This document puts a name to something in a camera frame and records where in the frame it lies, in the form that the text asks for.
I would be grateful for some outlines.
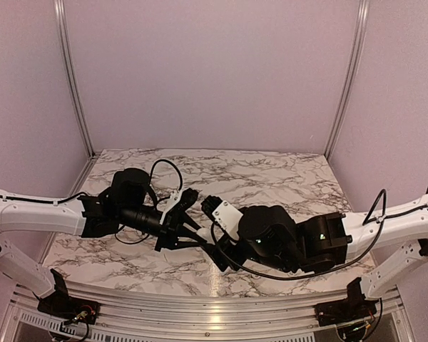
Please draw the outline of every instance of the robotic arm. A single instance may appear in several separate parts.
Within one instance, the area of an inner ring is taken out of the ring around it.
[[[146,195],[153,205],[144,205]],[[219,197],[208,196],[202,210],[213,222],[211,230],[200,227],[185,212],[197,199],[198,192],[192,189],[174,192],[163,212],[157,210],[150,177],[139,169],[117,172],[99,196],[78,194],[59,200],[0,190],[0,233],[32,230],[98,238],[126,225],[157,237],[156,251],[200,247],[221,271],[230,267],[257,274],[243,266],[249,259],[286,273],[312,272],[287,278],[259,274],[278,280],[330,273],[353,264],[373,247],[403,243],[374,271],[351,282],[346,299],[315,307],[321,326],[376,313],[377,300],[391,286],[428,262],[428,191],[413,202],[387,209],[387,214],[332,213],[300,223],[281,206],[236,209]],[[223,233],[219,240],[215,226]],[[58,272],[37,264],[5,239],[0,240],[0,271],[32,290],[40,311],[95,323],[98,303],[69,296]]]

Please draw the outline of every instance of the white wall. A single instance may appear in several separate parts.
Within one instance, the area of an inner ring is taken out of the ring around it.
[[[383,187],[389,205],[425,193],[428,0],[371,2],[360,69],[330,162],[356,210],[369,209]],[[428,342],[428,265],[399,291],[417,341]]]
[[[58,45],[54,3],[0,1],[0,188],[65,196],[86,163]],[[14,234],[36,258],[46,234]],[[14,282],[0,274],[0,325]]]
[[[66,2],[97,150],[323,152],[358,1]]]

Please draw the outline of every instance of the marble table surface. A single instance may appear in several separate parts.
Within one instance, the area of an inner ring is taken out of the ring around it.
[[[321,155],[227,150],[104,150],[82,190],[96,195],[118,170],[138,167],[150,171],[159,158],[172,160],[183,174],[184,188],[200,192],[189,215],[209,227],[200,203],[216,195],[236,207],[254,204],[282,205],[296,221],[316,214],[350,210],[326,159]],[[178,186],[178,176],[166,164],[156,167],[153,186],[161,197]],[[124,229],[127,241],[140,234]],[[275,281],[244,271],[218,271],[199,248],[162,252],[153,250],[155,239],[125,245],[114,236],[81,239],[57,234],[45,259],[66,279],[110,289],[178,296],[279,296],[344,289],[357,276],[374,267],[371,256],[360,263],[325,276],[302,281]],[[269,274],[281,272],[247,261],[245,266]]]

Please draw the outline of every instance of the white arm segment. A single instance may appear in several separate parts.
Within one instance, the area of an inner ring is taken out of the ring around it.
[[[0,272],[40,298],[46,298],[55,291],[54,276],[48,268],[21,252],[9,240],[1,240],[0,247]]]
[[[373,271],[362,276],[360,286],[367,301],[382,298],[410,272],[428,262],[428,256],[419,254],[421,247],[417,240],[403,244],[390,258]]]
[[[386,219],[384,228],[374,248],[400,244],[415,239],[428,239],[428,195],[415,201],[387,208],[386,215],[405,212],[409,209],[426,205],[425,209],[417,210],[405,216]],[[380,217],[382,210],[374,212],[372,218]],[[348,212],[342,223],[345,234],[352,235],[352,243],[347,245],[347,259],[358,257],[372,242],[379,229],[379,224],[371,222],[362,225],[366,213]]]
[[[0,190],[0,233],[10,231],[59,232],[72,235],[83,233],[86,219],[82,216],[83,204],[73,199],[56,204],[60,199],[20,196]],[[25,197],[34,200],[52,201],[40,204],[9,200],[7,197]]]

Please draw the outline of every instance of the marble tabletop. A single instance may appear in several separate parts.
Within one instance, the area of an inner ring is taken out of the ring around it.
[[[104,150],[82,190],[96,195],[116,171],[138,167],[150,171],[159,158],[172,160],[183,174],[184,188],[200,192],[188,214],[209,227],[200,203],[216,195],[236,207],[282,205],[296,221],[316,214],[350,210],[345,196],[322,155],[230,150]],[[152,182],[159,197],[178,186],[169,165],[159,164]],[[135,241],[140,234],[124,229],[118,235]],[[244,271],[220,272],[199,248],[162,252],[153,250],[155,239],[125,245],[114,236],[81,239],[57,234],[45,259],[70,281],[110,289],[178,296],[279,296],[344,289],[357,276],[374,267],[370,255],[360,263],[325,276],[302,281],[275,281]],[[245,266],[281,275],[281,272],[247,261]]]

